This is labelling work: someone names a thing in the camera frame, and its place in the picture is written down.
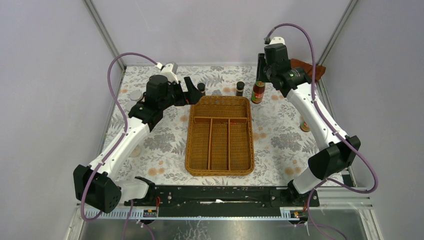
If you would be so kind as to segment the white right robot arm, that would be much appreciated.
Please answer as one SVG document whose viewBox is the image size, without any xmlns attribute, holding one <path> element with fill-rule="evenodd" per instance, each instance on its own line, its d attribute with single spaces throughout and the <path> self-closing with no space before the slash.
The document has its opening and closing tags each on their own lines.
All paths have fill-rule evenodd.
<svg viewBox="0 0 424 240">
<path fill-rule="evenodd" d="M 308 159 L 308 167 L 288 184 L 287 201 L 293 206 L 307 199 L 307 192 L 322 180 L 350 167 L 361 142 L 349 136 L 332 119 L 319 98 L 314 96 L 312 80 L 301 67 L 291 67 L 284 43 L 272 43 L 258 55 L 257 80 L 273 87 L 297 109 L 310 127 L 318 153 Z"/>
</svg>

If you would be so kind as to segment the red sauce bottle yellow cap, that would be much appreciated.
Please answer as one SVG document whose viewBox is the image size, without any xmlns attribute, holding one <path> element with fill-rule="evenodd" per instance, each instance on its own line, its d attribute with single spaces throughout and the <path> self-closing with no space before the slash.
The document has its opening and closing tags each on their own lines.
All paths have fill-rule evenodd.
<svg viewBox="0 0 424 240">
<path fill-rule="evenodd" d="M 254 104 L 259 104 L 262 102 L 264 97 L 264 92 L 266 89 L 266 84 L 262 81 L 256 81 L 252 88 L 251 101 Z"/>
</svg>

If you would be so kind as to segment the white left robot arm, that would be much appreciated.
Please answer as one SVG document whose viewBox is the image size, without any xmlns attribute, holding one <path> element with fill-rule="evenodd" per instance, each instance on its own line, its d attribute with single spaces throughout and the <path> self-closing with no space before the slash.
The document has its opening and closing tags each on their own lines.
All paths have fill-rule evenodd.
<svg viewBox="0 0 424 240">
<path fill-rule="evenodd" d="M 152 75 L 143 98 L 131 107 L 120 134 L 107 148 L 87 166 L 78 165 L 73 171 L 76 198 L 81 205 L 110 213 L 118 204 L 138 200 L 148 206 L 155 200 L 155 184 L 137 176 L 118 181 L 117 174 L 136 146 L 144 140 L 162 120 L 164 110 L 171 106 L 195 105 L 203 93 L 193 84 L 189 76 L 184 82 L 170 82 L 162 74 Z"/>
</svg>

